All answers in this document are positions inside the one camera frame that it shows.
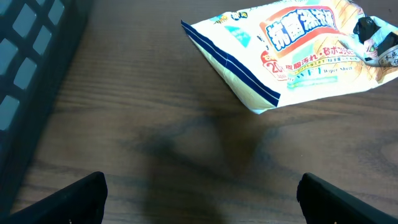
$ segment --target dark wood surface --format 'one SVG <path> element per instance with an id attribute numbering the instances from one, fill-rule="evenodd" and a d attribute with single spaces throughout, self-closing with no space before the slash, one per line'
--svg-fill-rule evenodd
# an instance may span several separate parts
<path id="1" fill-rule="evenodd" d="M 180 27 L 267 2 L 97 0 L 14 211 L 100 170 L 103 223 L 304 223 L 312 172 L 398 216 L 398 80 L 255 115 Z"/>

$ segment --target blue stripe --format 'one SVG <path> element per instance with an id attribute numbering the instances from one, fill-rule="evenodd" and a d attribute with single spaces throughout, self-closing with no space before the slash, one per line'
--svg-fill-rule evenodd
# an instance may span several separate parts
<path id="1" fill-rule="evenodd" d="M 280 98 L 280 93 L 271 90 L 261 83 L 253 73 L 246 68 L 241 62 L 239 62 L 232 55 L 227 54 L 207 37 L 199 34 L 192 26 L 188 25 L 184 21 L 181 21 L 182 27 L 185 32 L 201 47 L 203 47 L 211 56 L 213 56 L 220 64 L 226 67 L 228 70 L 233 72 L 240 80 L 242 80 L 247 86 L 252 88 L 256 93 L 270 102 L 272 105 L 277 106 Z"/>

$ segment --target square hole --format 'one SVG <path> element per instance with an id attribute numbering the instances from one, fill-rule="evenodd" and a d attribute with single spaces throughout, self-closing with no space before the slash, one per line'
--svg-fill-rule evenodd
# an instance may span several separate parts
<path id="1" fill-rule="evenodd" d="M 45 0 L 36 0 L 37 1 L 37 3 L 39 4 L 39 5 L 43 5 L 44 3 L 45 3 Z"/>
<path id="2" fill-rule="evenodd" d="M 11 2 L 12 0 L 0 0 L 0 15 L 4 15 L 4 13 L 6 13 Z"/>
<path id="3" fill-rule="evenodd" d="M 29 58 L 25 58 L 22 65 L 19 67 L 17 75 L 14 79 L 14 85 L 25 90 L 30 83 L 30 80 L 35 73 L 37 65 Z"/>
<path id="4" fill-rule="evenodd" d="M 45 49 L 47 48 L 50 42 L 50 39 L 51 39 L 50 31 L 47 28 L 45 28 L 45 26 L 42 26 L 39 34 L 37 35 L 35 42 L 33 43 L 33 49 L 35 49 L 35 51 L 39 53 L 39 55 L 43 55 Z"/>
<path id="5" fill-rule="evenodd" d="M 25 4 L 12 25 L 12 28 L 14 28 L 21 37 L 26 37 L 30 28 L 32 28 L 35 19 L 36 13 L 27 4 Z"/>
<path id="6" fill-rule="evenodd" d="M 19 106 L 19 100 L 6 96 L 0 104 L 0 130 L 5 131 L 11 124 L 15 112 Z"/>
<path id="7" fill-rule="evenodd" d="M 18 48 L 7 39 L 0 43 L 0 75 L 4 75 Z"/>
<path id="8" fill-rule="evenodd" d="M 57 25 L 60 21 L 64 9 L 65 6 L 63 6 L 60 0 L 55 0 L 54 4 L 52 4 L 49 12 L 49 18 L 54 25 Z"/>

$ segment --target wet wipe package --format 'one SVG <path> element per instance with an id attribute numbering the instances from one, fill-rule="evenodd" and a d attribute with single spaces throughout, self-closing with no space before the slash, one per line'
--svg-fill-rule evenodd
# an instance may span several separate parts
<path id="1" fill-rule="evenodd" d="M 282 0 L 182 27 L 255 113 L 398 76 L 398 28 L 349 0 Z"/>

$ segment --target tabletop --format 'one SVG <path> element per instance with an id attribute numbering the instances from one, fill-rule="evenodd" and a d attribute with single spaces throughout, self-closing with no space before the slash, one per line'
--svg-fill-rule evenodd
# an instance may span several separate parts
<path id="1" fill-rule="evenodd" d="M 99 170 L 103 223 L 305 223 L 312 172 L 398 216 L 398 80 L 256 115 L 180 25 L 269 2 L 96 0 L 14 211 Z"/>

